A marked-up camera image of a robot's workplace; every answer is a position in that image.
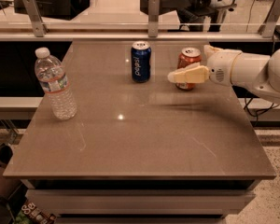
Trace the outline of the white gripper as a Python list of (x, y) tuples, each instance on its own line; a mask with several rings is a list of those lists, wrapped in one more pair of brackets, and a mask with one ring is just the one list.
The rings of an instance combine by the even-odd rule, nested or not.
[(170, 72), (167, 76), (171, 83), (204, 83), (210, 79), (212, 82), (231, 85), (231, 69), (236, 58), (242, 53), (240, 50), (215, 48), (210, 45), (203, 46), (207, 59), (207, 67), (199, 65), (194, 68), (187, 66)]

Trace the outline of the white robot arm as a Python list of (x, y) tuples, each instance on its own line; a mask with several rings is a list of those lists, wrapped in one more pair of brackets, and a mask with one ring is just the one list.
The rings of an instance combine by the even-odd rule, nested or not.
[(205, 45), (206, 65), (194, 64), (169, 73), (171, 83), (204, 83), (237, 86), (280, 105), (280, 49), (272, 56)]

